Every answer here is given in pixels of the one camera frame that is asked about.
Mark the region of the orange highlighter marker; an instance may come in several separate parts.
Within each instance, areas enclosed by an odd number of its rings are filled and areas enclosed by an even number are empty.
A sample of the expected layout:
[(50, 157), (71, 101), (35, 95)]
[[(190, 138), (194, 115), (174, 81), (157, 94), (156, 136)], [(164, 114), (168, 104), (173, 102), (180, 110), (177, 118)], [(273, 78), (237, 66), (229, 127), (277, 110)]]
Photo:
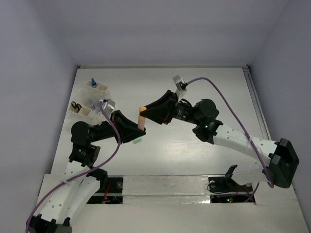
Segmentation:
[(138, 117), (138, 129), (144, 131), (145, 129), (145, 117), (139, 116)]

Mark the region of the orange marker cap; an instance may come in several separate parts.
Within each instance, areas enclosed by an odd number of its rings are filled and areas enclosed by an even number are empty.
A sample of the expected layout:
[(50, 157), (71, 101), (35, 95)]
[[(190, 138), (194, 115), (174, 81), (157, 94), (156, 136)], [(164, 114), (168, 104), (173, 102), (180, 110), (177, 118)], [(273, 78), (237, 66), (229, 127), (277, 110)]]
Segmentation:
[(138, 117), (139, 118), (144, 118), (143, 116), (141, 116), (141, 113), (143, 112), (143, 111), (145, 111), (147, 108), (145, 107), (145, 106), (141, 106), (140, 108), (139, 108), (139, 115), (138, 115)]

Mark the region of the clear jar purple contents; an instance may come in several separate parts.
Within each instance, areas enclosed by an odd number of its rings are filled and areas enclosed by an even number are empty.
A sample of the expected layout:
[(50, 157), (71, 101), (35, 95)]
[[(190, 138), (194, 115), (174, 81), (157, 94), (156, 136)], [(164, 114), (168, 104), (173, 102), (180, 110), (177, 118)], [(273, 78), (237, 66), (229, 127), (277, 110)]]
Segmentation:
[(83, 105), (86, 107), (86, 108), (94, 108), (94, 100), (92, 98), (85, 98), (83, 100)]

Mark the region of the black handled scissors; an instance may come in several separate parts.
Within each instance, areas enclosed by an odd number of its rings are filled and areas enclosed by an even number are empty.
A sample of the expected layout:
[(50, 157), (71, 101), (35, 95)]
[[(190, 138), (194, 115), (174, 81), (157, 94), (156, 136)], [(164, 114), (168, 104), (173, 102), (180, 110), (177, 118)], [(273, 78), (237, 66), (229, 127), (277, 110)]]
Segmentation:
[(71, 102), (72, 108), (75, 110), (76, 113), (79, 113), (82, 106), (79, 103), (76, 103), (75, 101)]

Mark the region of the clear spray bottle blue cap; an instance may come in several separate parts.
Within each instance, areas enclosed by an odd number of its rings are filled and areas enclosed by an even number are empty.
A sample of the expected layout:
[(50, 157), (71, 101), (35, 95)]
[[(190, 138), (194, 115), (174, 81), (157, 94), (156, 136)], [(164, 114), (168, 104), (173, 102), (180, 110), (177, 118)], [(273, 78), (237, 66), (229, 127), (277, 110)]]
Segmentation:
[(96, 88), (96, 87), (97, 87), (97, 83), (96, 83), (96, 81), (95, 81), (94, 78), (91, 79), (91, 86), (92, 86), (93, 88)]

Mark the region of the clear jar blue beads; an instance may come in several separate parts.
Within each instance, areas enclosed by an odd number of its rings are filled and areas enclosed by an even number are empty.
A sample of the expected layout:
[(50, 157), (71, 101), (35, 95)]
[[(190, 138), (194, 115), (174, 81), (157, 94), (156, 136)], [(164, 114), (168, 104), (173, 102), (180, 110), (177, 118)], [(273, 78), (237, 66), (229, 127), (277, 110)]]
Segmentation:
[(99, 101), (97, 101), (96, 103), (94, 103), (94, 107), (95, 107), (95, 109), (96, 110), (100, 110), (100, 102)]

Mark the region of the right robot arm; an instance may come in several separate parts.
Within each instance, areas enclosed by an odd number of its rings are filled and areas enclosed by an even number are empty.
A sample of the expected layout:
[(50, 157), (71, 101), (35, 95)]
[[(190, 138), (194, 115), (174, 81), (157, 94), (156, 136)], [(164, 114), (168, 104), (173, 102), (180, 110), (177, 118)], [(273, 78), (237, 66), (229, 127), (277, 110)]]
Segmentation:
[(192, 130), (202, 142), (232, 149), (256, 160), (247, 169), (232, 165), (225, 177), (224, 185), (235, 190), (247, 183), (269, 182), (280, 188), (289, 188), (299, 165), (298, 156), (288, 139), (264, 140), (237, 131), (217, 120), (219, 111), (210, 99), (202, 99), (191, 105), (185, 99), (168, 90), (160, 99), (146, 105), (140, 112), (158, 124), (169, 124), (178, 119), (195, 125)]

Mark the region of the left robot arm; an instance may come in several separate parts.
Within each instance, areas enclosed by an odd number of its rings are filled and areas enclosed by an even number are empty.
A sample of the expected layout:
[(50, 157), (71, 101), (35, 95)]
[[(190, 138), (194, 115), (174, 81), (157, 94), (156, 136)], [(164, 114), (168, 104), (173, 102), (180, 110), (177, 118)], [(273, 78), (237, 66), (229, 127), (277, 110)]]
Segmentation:
[(70, 233), (71, 222), (97, 191), (108, 186), (108, 174), (94, 166), (100, 147), (93, 143), (115, 138), (117, 147), (146, 134), (145, 128), (127, 119), (119, 110), (106, 121), (91, 125), (78, 121), (71, 128), (72, 152), (59, 184), (36, 205), (26, 221), (28, 233)]

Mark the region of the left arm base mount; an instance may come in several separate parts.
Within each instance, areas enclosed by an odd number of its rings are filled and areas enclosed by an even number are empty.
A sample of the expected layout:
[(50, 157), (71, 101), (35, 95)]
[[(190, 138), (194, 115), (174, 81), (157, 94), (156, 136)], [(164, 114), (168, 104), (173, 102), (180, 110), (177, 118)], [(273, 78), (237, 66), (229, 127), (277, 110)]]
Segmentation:
[(87, 204), (123, 204), (123, 176), (109, 176), (106, 187), (100, 188)]

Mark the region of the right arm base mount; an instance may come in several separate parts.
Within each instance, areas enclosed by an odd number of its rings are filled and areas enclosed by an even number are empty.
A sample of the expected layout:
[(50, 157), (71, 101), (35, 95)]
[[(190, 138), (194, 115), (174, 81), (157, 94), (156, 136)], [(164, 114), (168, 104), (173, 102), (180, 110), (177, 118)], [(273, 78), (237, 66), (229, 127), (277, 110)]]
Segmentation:
[(255, 197), (253, 188), (239, 185), (232, 180), (233, 171), (237, 165), (232, 165), (225, 175), (208, 178), (207, 191), (210, 193), (211, 203), (253, 203)]

